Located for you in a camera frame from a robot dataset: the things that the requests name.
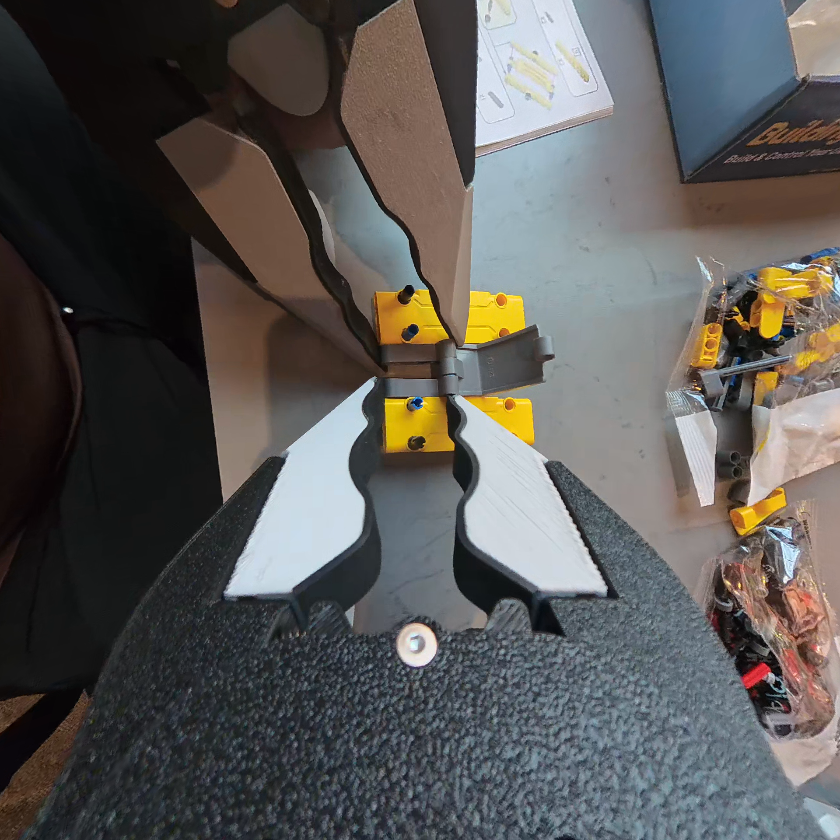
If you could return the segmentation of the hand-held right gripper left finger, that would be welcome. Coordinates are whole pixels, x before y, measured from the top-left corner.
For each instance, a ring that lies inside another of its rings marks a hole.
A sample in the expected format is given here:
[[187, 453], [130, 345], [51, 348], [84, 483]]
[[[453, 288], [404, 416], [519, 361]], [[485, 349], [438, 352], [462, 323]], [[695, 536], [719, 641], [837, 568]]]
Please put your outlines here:
[[383, 384], [367, 381], [284, 452], [225, 600], [354, 607], [372, 588], [382, 564], [369, 484], [382, 458]]

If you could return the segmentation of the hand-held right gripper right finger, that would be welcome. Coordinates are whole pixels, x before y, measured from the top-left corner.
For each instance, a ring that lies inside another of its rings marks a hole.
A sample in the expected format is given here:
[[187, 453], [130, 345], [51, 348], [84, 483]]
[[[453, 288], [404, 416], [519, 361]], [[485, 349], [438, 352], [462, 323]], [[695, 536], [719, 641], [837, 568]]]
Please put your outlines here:
[[533, 631], [560, 634], [552, 602], [607, 597], [609, 585], [547, 459], [461, 395], [446, 398], [446, 414], [462, 491], [453, 561], [458, 589], [488, 616], [501, 602], [519, 602]]

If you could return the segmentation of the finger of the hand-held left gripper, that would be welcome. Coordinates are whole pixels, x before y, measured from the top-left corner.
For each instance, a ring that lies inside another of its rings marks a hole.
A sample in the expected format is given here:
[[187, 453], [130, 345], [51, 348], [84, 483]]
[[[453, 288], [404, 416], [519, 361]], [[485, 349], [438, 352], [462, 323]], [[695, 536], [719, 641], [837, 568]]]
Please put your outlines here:
[[371, 324], [327, 254], [319, 211], [299, 174], [291, 172], [290, 196], [262, 148], [210, 119], [193, 119], [157, 144], [259, 291], [381, 374]]
[[466, 343], [476, 165], [476, 9], [356, 2], [341, 130], [385, 214], [406, 235], [447, 336]]

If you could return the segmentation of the yellow panel with grey beam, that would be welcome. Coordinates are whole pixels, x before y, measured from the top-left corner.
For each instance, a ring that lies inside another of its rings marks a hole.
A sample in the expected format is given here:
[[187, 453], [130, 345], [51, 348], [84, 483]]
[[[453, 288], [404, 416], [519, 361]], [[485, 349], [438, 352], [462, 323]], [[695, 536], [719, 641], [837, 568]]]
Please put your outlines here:
[[[383, 387], [382, 450], [393, 454], [451, 453], [445, 398], [410, 392], [387, 395]], [[467, 401], [527, 445], [534, 444], [532, 403], [509, 395], [473, 395]]]

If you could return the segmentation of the yellow panel with curved grey panel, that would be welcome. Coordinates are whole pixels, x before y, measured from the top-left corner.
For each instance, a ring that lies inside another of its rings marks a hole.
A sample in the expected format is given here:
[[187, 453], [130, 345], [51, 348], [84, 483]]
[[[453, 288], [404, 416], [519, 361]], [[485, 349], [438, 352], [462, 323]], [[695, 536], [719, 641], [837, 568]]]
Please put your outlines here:
[[526, 326], [519, 296], [472, 291], [462, 346], [447, 336], [426, 289], [378, 291], [373, 304], [387, 398], [509, 393], [544, 383], [554, 359], [551, 337]]

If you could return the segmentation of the grey desk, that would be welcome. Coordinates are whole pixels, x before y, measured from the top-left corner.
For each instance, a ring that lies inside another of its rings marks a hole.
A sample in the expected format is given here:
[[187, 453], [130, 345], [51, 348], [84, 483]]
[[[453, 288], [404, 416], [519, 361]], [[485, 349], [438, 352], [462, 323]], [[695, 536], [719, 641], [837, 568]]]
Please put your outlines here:
[[[647, 2], [574, 2], [614, 112], [476, 162], [473, 288], [523, 297], [553, 337], [532, 400], [535, 447], [563, 462], [671, 566], [690, 594], [731, 544], [725, 492], [678, 497], [665, 388], [701, 293], [697, 257], [727, 270], [838, 244], [838, 173], [683, 185]], [[356, 300], [413, 281], [406, 238], [350, 153], [294, 152], [332, 227]], [[194, 245], [223, 501], [371, 375]], [[460, 488], [451, 455], [388, 455], [371, 480], [384, 551], [354, 627], [486, 617], [451, 568]]]

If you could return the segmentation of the person's left hand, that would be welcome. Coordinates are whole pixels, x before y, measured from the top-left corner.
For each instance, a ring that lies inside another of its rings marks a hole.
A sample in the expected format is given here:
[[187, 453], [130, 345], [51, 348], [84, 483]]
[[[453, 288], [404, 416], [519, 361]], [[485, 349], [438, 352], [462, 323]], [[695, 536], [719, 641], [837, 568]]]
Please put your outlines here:
[[252, 114], [259, 125], [288, 151], [335, 150], [345, 146], [330, 101], [308, 115], [283, 111], [260, 97], [251, 101]]

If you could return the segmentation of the open instruction booklet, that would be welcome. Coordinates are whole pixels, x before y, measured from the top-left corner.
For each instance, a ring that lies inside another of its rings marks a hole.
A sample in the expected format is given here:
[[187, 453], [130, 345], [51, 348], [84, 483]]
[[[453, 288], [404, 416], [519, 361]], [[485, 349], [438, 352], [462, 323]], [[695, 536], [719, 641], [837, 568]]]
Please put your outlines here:
[[609, 116], [573, 1], [477, 1], [476, 155]]

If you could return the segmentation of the person's black trousers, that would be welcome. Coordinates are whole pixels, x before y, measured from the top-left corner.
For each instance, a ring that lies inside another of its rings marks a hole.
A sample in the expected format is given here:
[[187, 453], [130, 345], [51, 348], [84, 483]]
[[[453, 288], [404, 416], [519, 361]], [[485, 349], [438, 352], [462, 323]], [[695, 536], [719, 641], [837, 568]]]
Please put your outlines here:
[[2, 578], [2, 700], [41, 696], [2, 731], [2, 788], [96, 683], [152, 581], [221, 501], [192, 242], [131, 184], [131, 254], [48, 257], [14, 181], [14, 2], [2, 2], [2, 238], [46, 286], [75, 344], [80, 420], [59, 484]]

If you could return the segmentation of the small yellow connector piece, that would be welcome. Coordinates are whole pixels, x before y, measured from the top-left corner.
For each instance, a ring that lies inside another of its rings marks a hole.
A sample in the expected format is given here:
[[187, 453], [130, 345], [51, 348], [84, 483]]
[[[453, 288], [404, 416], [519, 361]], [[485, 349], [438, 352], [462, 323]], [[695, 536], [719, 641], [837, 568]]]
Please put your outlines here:
[[735, 532], [742, 537], [754, 532], [786, 507], [784, 488], [777, 487], [766, 498], [753, 505], [730, 509], [728, 515]]

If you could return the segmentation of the clear bag black red parts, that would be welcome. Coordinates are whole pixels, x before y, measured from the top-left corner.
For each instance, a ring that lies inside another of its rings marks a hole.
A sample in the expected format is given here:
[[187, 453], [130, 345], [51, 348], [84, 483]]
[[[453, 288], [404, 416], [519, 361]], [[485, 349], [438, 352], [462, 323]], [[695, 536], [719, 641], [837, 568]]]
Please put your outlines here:
[[796, 502], [709, 559], [695, 591], [797, 788], [838, 755], [838, 621], [815, 533], [816, 504]]

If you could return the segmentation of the small clear bag yellow parts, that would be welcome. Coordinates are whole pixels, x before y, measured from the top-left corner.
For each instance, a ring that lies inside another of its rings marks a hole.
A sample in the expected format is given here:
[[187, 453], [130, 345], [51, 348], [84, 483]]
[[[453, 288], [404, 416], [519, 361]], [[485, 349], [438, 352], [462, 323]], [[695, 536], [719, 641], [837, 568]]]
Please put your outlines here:
[[839, 257], [824, 248], [726, 272], [703, 290], [665, 390], [679, 497], [753, 504], [839, 460]]

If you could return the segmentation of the blue cardboard kit box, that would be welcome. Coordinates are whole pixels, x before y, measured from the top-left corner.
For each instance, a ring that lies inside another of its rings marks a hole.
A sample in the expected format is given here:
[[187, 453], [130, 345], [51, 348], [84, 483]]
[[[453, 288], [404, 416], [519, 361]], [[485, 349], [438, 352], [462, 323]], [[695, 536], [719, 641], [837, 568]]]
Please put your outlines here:
[[686, 184], [839, 169], [839, 76], [798, 77], [784, 1], [650, 1]]

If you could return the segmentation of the crumpled clear plastic bag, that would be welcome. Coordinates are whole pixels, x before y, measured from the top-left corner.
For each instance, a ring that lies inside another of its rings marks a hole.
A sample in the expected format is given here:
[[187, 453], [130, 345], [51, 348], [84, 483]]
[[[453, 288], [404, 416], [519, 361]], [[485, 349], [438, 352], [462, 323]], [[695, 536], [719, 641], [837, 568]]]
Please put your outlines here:
[[783, 4], [798, 77], [838, 77], [839, 1]]

